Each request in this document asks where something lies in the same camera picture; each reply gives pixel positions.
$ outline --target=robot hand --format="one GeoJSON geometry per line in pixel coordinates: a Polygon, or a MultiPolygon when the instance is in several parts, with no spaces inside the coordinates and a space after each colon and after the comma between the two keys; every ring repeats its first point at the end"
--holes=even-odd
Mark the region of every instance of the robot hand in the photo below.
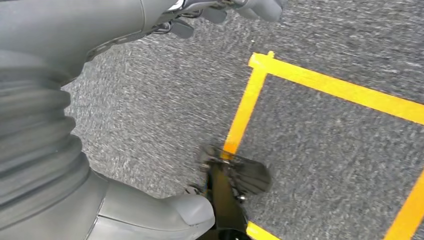
{"type": "Polygon", "coordinates": [[[226,10],[234,9],[250,19],[277,21],[284,1],[0,1],[0,71],[6,66],[37,69],[64,85],[81,73],[85,62],[113,45],[149,34],[191,37],[194,29],[183,18],[221,23],[226,10]]]}
{"type": "Polygon", "coordinates": [[[212,23],[222,23],[228,9],[234,9],[248,19],[262,18],[268,22],[278,21],[286,0],[178,0],[164,16],[171,20],[161,23],[152,31],[153,34],[174,33],[181,38],[189,38],[194,29],[181,20],[184,18],[204,17],[212,23]]]}

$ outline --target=yellow tape line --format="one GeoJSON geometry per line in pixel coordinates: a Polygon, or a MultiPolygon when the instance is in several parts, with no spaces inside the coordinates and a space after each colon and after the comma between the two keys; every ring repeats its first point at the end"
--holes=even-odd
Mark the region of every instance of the yellow tape line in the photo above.
{"type": "MultiPolygon", "coordinates": [[[[272,59],[274,55],[270,54],[267,57],[272,59]]],[[[243,134],[245,133],[246,127],[248,126],[266,77],[267,73],[262,69],[253,69],[226,137],[223,147],[225,151],[232,154],[237,152],[237,148],[242,141],[243,134]]],[[[246,231],[247,234],[254,240],[279,240],[277,237],[263,230],[253,222],[248,223],[246,231]]]]}
{"type": "Polygon", "coordinates": [[[280,240],[278,237],[263,230],[251,221],[247,225],[247,235],[249,235],[254,240],[280,240]]]}
{"type": "Polygon", "coordinates": [[[254,53],[249,66],[318,91],[424,125],[424,105],[254,53]]]}
{"type": "Polygon", "coordinates": [[[388,229],[384,240],[409,240],[424,217],[424,171],[388,229]]]}
{"type": "MultiPolygon", "coordinates": [[[[424,125],[424,105],[391,96],[331,76],[254,53],[249,61],[254,70],[424,125]]],[[[424,218],[424,171],[412,188],[384,240],[410,240],[424,218]]]]}

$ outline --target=speckled gray carpet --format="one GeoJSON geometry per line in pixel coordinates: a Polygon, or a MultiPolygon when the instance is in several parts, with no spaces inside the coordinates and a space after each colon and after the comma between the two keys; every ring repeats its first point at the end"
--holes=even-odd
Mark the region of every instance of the speckled gray carpet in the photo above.
{"type": "MultiPolygon", "coordinates": [[[[224,142],[252,52],[424,104],[422,0],[292,0],[279,23],[192,23],[188,40],[115,46],[65,87],[93,168],[155,197],[201,181],[198,147],[224,142]]],[[[246,208],[284,240],[381,239],[423,149],[422,125],[268,77],[239,153],[274,185],[246,208]]]]}

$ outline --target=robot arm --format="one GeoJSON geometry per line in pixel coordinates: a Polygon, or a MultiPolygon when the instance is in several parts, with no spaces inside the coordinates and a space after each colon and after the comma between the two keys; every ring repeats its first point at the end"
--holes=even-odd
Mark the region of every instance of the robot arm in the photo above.
{"type": "Polygon", "coordinates": [[[156,199],[94,172],[61,86],[84,63],[154,33],[190,37],[182,17],[276,20],[274,0],[0,1],[0,239],[194,240],[215,222],[198,195],[156,199]]]}

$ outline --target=black metal bracket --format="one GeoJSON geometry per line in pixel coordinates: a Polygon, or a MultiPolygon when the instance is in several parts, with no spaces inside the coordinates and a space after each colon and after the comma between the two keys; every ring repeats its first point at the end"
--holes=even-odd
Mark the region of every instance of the black metal bracket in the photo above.
{"type": "Polygon", "coordinates": [[[248,219],[241,204],[246,194],[259,194],[271,186],[267,168],[257,161],[223,151],[212,145],[202,149],[201,164],[207,173],[200,192],[209,199],[215,225],[199,240],[251,240],[248,219]]]}

